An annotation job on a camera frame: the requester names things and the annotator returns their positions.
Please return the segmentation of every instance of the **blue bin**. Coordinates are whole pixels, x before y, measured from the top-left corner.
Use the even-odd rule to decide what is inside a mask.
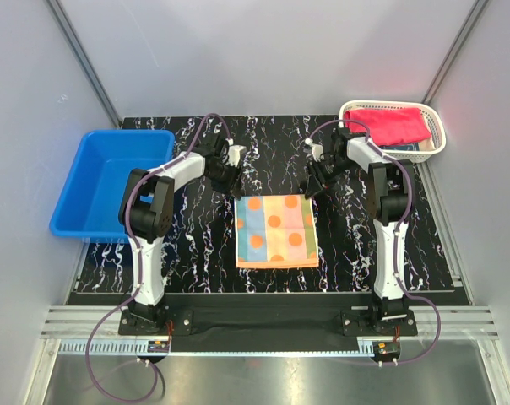
[[[131,170],[171,160],[170,131],[110,130],[84,136],[52,215],[54,235],[90,242],[128,242],[118,211]]]

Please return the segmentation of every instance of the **black marble surface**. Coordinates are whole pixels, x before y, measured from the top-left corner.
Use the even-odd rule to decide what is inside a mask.
[[[242,189],[246,195],[303,191],[308,133],[334,116],[228,116],[235,143],[247,146]],[[201,118],[132,118],[124,128],[168,129],[176,134],[175,154],[192,139]],[[223,131],[217,120],[208,131]],[[332,126],[315,139],[329,140]],[[336,187],[315,199],[319,268],[238,269],[235,266],[234,203],[196,180],[175,195],[175,217],[163,246],[166,290],[174,293],[335,292],[369,289],[376,268],[375,229],[365,210],[367,174],[348,170]],[[406,240],[405,278],[411,290],[452,290],[453,284],[415,172],[416,208]],[[91,244],[75,290],[122,292],[133,282],[128,246]]]

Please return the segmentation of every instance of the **red cloth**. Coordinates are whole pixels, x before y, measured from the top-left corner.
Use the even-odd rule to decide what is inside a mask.
[[[370,128],[373,142],[378,146],[418,143],[431,137],[418,108],[351,110],[345,112],[344,119],[364,122]],[[364,127],[352,122],[346,122],[345,125],[352,132],[366,131]]]

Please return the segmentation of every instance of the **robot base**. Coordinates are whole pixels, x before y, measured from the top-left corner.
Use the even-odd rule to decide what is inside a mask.
[[[374,321],[369,310],[344,310],[341,312],[343,334],[347,337],[389,337],[396,335],[399,326],[400,336],[417,336],[415,314],[407,310],[405,318],[388,321]]]
[[[166,320],[172,322],[172,334],[175,336],[186,336],[191,333],[193,324],[193,311],[184,309],[166,310]],[[167,336],[169,331],[165,322],[163,323],[147,321],[139,316],[135,316],[130,310],[122,311],[118,334],[124,336]]]

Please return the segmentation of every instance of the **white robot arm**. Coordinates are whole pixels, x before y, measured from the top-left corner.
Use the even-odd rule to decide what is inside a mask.
[[[407,207],[408,190],[403,174],[391,163],[375,153],[362,134],[335,133],[332,149],[323,153],[321,145],[308,138],[308,183],[306,197],[313,197],[332,186],[339,176],[356,162],[368,174],[367,210],[372,217],[377,234],[377,276],[372,285],[374,297],[370,308],[374,323],[405,318],[408,306],[404,292],[396,277],[404,279],[404,247],[408,223],[399,227],[397,248],[398,274],[394,271],[394,236],[396,224]],[[413,178],[413,165],[401,161]]]
[[[189,181],[206,176],[212,180],[217,192],[240,198],[241,161],[246,148],[234,145],[221,135],[209,136],[187,155],[182,152],[175,164],[151,177],[140,187],[133,200],[130,225],[137,241],[129,238],[133,257],[142,250],[142,280],[138,279],[139,263],[133,260],[133,292],[140,285],[139,293],[129,305],[132,316],[145,320],[155,327],[162,327],[165,314],[165,285],[161,276],[161,247],[165,234],[171,227],[174,192]],[[125,222],[126,206],[135,185],[152,170],[135,169],[131,172],[118,218]],[[151,197],[145,202],[142,197]]]

